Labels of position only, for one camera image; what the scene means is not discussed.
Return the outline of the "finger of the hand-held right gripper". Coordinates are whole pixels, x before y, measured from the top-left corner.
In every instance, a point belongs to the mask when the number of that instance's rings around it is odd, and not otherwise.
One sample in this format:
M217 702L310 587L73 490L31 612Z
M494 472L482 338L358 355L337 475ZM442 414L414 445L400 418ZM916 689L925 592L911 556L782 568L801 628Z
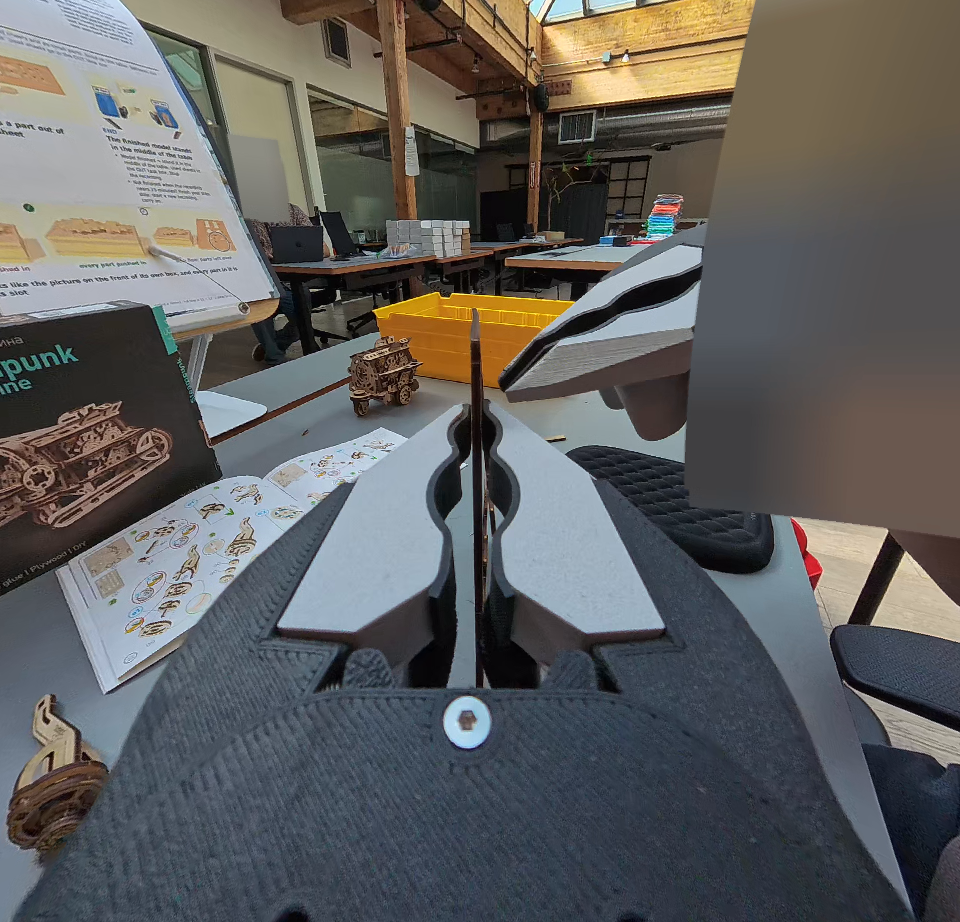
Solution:
M577 300L524 349L536 356L558 341L594 331L631 312L683 296L702 278L707 225L677 233L630 257Z
M505 389L512 402L598 391L625 410L636 433L657 441L687 421L693 328L699 292L619 316L566 337Z

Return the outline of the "plywood parts sheet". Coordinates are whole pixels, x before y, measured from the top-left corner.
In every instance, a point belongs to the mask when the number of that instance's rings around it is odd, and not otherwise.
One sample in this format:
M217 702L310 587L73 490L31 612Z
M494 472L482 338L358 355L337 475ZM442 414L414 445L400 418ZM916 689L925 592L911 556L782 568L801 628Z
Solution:
M489 539L496 528L496 513L487 492L488 456L484 448L483 419L485 386L482 363L481 319L471 311L469 332L469 442L472 511L472 589L474 616L474 682L483 688L484 606L488 588Z

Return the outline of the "dark model kit box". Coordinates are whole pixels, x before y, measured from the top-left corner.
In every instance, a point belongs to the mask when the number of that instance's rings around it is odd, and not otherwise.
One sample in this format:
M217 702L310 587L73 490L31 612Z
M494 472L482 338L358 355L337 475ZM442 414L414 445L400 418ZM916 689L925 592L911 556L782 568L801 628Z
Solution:
M2 594L221 478L161 309L2 316Z

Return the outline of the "stack of coloured trays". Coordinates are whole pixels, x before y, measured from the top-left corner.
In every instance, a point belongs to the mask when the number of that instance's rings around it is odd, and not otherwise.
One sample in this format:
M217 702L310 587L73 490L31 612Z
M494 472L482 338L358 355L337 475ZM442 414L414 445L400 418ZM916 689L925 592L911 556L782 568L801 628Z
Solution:
M673 235L682 215L684 197L680 194L658 194L646 220L645 239L658 242Z

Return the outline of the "black wrist rest pad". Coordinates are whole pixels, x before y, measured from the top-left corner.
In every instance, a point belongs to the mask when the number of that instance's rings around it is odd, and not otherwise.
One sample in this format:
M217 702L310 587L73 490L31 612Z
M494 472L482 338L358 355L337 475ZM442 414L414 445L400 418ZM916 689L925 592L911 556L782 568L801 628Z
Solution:
M600 445L575 448L567 456L594 479L611 484L702 568L750 575L770 563L771 517L693 506L682 462Z

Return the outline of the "instruction booklet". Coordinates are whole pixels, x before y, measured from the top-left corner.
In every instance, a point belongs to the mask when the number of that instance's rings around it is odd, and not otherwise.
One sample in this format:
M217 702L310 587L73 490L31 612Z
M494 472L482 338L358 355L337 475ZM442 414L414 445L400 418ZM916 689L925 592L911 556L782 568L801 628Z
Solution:
M398 449L377 428L262 478L202 486L56 571L104 694L173 652L247 566L338 486Z

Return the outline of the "yellow plastic bin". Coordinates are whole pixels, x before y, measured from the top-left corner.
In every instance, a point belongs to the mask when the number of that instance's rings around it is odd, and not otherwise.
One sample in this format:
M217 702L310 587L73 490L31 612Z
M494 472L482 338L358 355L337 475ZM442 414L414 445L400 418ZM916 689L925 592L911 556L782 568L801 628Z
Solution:
M534 337L573 306L523 296L430 292L374 311L379 334L408 338L418 376L468 383L474 310L480 320L484 385L496 388L503 369Z

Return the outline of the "stack of white boxes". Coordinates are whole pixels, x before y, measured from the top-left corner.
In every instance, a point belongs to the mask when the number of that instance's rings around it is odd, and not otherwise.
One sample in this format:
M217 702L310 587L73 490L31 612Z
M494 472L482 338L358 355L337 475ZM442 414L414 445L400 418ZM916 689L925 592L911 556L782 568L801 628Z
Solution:
M386 241L392 257L421 254L450 258L472 253L467 220L387 220Z

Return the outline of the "red bin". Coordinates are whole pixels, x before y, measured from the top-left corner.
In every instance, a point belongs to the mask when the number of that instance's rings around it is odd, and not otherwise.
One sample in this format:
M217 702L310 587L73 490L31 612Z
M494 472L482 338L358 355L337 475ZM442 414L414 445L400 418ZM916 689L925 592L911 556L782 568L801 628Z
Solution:
M791 524L797 539L800 557L803 562L811 589L815 591L818 587L819 581L822 578L824 569L817 557L813 556L813 554L810 552L809 538L804 527L797 519L794 518L791 518Z

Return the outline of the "wooden pillar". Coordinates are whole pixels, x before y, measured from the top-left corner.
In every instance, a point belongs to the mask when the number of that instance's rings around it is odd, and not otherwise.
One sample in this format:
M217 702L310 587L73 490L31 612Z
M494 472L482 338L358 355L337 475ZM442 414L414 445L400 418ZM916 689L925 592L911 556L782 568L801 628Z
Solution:
M375 0L390 140L390 167L395 217L417 218L415 177L406 172L406 135L411 125L402 0Z

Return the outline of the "black laptop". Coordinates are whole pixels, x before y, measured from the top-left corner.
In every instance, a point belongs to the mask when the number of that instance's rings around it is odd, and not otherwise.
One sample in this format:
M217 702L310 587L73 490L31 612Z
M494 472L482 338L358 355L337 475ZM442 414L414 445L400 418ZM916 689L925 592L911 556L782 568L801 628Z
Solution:
M269 226L272 262L277 266L321 262L326 256L324 233L313 223Z

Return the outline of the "black office chair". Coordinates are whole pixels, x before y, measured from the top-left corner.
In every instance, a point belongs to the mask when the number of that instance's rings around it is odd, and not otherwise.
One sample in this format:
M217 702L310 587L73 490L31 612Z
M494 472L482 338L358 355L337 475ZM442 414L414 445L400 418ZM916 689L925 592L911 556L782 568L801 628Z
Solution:
M931 723L959 730L959 644L876 626L835 627L829 644L841 679Z

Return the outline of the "small wooden gear assembly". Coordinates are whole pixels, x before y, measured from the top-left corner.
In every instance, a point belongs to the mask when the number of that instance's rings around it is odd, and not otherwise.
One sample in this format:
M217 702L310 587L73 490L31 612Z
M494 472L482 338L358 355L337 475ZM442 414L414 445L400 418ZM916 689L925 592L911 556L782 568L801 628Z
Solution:
M39 750L18 776L7 807L6 832L18 848L48 854L80 826L109 769L80 730L60 716L54 694L35 705L31 734Z

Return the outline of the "person's dark trousers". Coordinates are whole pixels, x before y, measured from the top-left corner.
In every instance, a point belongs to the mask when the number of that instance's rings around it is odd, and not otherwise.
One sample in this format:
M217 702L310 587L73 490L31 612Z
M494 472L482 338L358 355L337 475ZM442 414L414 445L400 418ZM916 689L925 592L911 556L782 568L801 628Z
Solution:
M884 745L862 748L914 914L958 920L958 765Z

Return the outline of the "instruction board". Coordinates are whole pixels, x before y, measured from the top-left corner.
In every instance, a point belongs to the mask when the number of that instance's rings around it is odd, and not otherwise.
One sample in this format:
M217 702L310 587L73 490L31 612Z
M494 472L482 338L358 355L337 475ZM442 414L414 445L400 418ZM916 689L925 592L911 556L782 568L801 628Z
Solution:
M1 0L2 316L129 301L176 333L277 288L204 120L119 0Z

